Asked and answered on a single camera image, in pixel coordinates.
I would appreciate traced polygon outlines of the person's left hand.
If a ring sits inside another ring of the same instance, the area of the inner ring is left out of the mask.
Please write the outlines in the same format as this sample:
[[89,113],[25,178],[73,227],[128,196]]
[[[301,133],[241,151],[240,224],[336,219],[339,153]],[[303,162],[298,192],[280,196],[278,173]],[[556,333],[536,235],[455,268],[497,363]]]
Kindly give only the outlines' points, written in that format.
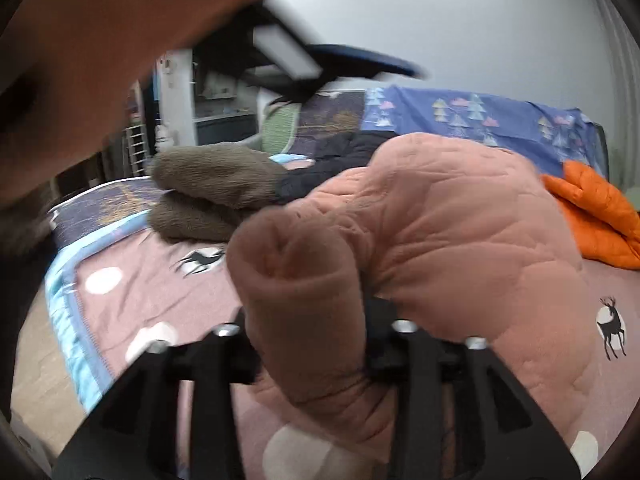
[[99,151],[130,86],[256,0],[23,0],[1,36],[1,201]]

